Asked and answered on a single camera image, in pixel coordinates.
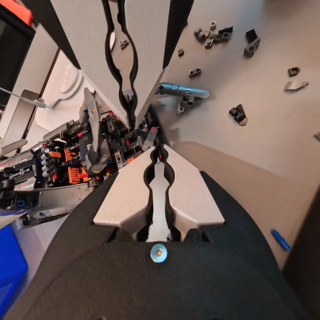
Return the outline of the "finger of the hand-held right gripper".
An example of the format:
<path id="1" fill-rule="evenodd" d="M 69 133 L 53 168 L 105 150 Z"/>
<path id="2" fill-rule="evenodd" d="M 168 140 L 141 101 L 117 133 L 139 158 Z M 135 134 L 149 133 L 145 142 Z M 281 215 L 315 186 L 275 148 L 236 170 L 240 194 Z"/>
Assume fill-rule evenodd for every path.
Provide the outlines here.
<path id="1" fill-rule="evenodd" d="M 164 74 L 169 0 L 118 1 L 121 26 L 133 48 L 130 85 L 134 92 L 132 120 L 144 118 Z"/>
<path id="2" fill-rule="evenodd" d="M 53 0 L 51 4 L 83 74 L 122 123 L 132 128 L 122 77 L 110 50 L 114 24 L 109 2 Z"/>

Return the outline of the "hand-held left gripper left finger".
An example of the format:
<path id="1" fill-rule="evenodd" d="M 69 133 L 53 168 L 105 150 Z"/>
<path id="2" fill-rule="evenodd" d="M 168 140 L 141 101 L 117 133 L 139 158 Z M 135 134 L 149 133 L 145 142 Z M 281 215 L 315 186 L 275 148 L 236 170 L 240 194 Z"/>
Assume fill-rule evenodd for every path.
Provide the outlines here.
<path id="1" fill-rule="evenodd" d="M 157 148 L 151 147 L 118 171 L 93 219 L 98 226 L 115 227 L 146 241 L 153 222 L 153 191 Z"/>

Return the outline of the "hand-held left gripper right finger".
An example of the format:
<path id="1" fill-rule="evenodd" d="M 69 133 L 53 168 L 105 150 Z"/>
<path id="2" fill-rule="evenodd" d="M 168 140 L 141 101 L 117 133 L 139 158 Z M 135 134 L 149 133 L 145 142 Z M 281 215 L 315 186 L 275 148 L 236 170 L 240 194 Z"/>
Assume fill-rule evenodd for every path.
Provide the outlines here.
<path id="1" fill-rule="evenodd" d="M 161 146 L 165 192 L 165 216 L 174 241 L 183 241 L 190 230 L 225 223 L 220 209 L 200 171 L 171 149 Z"/>

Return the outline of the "grey lego car model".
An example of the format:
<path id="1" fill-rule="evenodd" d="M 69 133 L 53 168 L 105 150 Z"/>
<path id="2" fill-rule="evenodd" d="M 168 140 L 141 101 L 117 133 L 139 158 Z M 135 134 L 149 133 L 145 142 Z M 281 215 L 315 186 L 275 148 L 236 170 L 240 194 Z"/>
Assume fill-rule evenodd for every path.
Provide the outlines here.
<path id="1" fill-rule="evenodd" d="M 96 94 L 84 90 L 79 119 L 48 132 L 30 149 L 5 156 L 25 139 L 1 148 L 1 216 L 15 216 L 26 228 L 71 213 L 103 181 L 144 153 L 141 131 L 161 124 L 149 106 L 136 129 L 128 129 L 111 111 L 103 112 Z"/>

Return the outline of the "pile of small lego parts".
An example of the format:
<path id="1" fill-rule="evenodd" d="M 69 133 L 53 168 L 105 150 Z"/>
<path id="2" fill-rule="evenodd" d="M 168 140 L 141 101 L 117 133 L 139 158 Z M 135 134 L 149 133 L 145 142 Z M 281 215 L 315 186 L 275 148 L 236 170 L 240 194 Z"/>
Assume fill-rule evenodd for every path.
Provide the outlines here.
<path id="1" fill-rule="evenodd" d="M 217 30 L 217 23 L 213 20 L 210 22 L 209 30 L 199 27 L 194 30 L 193 35 L 199 43 L 204 44 L 206 50 L 209 50 L 214 45 L 228 42 L 232 33 L 233 26 Z"/>

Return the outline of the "grey lego tube assembly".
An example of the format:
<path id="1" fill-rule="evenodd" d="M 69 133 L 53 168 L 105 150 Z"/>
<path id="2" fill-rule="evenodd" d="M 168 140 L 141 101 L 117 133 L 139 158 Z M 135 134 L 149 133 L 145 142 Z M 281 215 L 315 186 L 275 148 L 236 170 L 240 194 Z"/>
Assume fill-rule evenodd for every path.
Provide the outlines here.
<path id="1" fill-rule="evenodd" d="M 154 95 L 180 97 L 181 101 L 178 103 L 176 109 L 178 115 L 184 113 L 186 108 L 192 107 L 196 101 L 201 101 L 210 97 L 209 92 L 206 90 L 169 82 L 161 82 Z"/>

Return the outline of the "dark grey lego pin connector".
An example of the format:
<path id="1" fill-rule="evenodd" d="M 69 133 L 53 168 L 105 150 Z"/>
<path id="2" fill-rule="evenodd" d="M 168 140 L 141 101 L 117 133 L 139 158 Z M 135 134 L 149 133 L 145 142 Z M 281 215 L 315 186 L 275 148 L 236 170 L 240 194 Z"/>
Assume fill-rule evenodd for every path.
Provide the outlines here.
<path id="1" fill-rule="evenodd" d="M 260 44 L 261 38 L 258 37 L 256 38 L 253 42 L 251 42 L 250 44 L 248 44 L 245 48 L 244 48 L 244 52 L 243 55 L 247 58 L 251 58 L 254 56 L 254 53 L 257 51 L 259 44 Z"/>

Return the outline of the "black lego wedge piece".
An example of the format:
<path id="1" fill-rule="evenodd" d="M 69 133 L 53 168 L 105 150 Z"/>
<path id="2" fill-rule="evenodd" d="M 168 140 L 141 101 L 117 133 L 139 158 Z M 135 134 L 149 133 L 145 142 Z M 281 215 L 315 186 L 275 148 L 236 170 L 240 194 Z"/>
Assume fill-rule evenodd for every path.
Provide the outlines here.
<path id="1" fill-rule="evenodd" d="M 230 116 L 234 119 L 234 121 L 240 126 L 246 126 L 247 117 L 244 112 L 242 104 L 232 108 L 229 110 Z"/>

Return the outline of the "blue lego pin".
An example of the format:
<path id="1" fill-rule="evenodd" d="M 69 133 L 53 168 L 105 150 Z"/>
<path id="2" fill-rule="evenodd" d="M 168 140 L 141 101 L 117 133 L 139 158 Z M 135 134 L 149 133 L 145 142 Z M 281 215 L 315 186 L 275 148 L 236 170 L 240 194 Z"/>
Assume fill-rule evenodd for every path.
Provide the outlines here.
<path id="1" fill-rule="evenodd" d="M 286 251 L 286 252 L 290 252 L 291 251 L 291 246 L 286 242 L 285 238 L 282 237 L 282 235 L 275 229 L 271 230 L 271 234 L 274 237 L 274 239 L 276 240 L 276 242 L 280 245 L 280 247 L 282 248 L 282 250 Z"/>

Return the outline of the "light grey lego wedge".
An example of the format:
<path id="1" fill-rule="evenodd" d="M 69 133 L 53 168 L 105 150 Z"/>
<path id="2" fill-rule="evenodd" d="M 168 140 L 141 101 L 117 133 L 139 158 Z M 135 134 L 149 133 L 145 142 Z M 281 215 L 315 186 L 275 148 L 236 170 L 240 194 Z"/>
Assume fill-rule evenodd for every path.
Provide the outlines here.
<path id="1" fill-rule="evenodd" d="M 289 81 L 287 82 L 284 91 L 285 92 L 298 92 L 307 87 L 309 82 L 307 81 Z"/>

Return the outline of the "orange plastic object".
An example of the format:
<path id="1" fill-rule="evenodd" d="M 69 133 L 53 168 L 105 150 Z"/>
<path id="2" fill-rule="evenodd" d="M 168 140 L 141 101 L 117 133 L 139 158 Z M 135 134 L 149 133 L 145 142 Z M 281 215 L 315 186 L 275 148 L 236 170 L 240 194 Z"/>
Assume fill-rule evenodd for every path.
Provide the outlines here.
<path id="1" fill-rule="evenodd" d="M 0 4 L 8 9 L 10 12 L 15 14 L 19 19 L 21 19 L 28 26 L 31 26 L 33 15 L 31 10 L 26 8 L 24 5 L 20 4 L 15 0 L 1 0 Z"/>

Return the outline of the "black box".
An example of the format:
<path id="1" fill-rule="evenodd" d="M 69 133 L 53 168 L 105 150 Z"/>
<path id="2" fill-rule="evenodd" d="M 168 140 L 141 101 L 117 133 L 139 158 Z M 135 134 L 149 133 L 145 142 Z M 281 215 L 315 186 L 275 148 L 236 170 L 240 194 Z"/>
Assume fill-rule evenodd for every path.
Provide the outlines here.
<path id="1" fill-rule="evenodd" d="M 12 92 L 35 31 L 6 6 L 0 7 L 0 87 Z"/>

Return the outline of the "blue plastic bin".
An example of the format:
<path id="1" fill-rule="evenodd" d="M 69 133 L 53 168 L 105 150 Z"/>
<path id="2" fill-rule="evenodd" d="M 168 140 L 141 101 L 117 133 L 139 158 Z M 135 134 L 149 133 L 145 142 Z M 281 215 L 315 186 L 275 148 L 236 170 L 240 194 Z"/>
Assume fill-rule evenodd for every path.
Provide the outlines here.
<path id="1" fill-rule="evenodd" d="M 10 308 L 28 266 L 10 225 L 0 230 L 0 318 Z"/>

